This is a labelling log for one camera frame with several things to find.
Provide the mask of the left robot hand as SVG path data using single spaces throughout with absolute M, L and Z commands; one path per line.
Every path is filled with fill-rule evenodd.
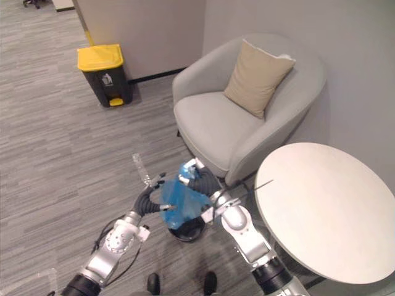
M 143 217 L 151 213 L 166 212 L 177 209 L 176 205 L 167 203 L 159 204 L 151 200 L 151 194 L 165 183 L 165 176 L 166 173 L 163 172 L 148 181 L 148 184 L 134 202 L 134 205 L 131 209 L 133 212 L 137 213 L 140 217 Z

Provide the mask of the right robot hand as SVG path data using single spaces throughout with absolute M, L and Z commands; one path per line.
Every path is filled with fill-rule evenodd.
M 208 197 L 221 191 L 222 187 L 217 177 L 198 158 L 192 158 L 181 166 L 182 173 L 193 173 L 193 178 L 179 174 L 178 180 L 186 187 Z

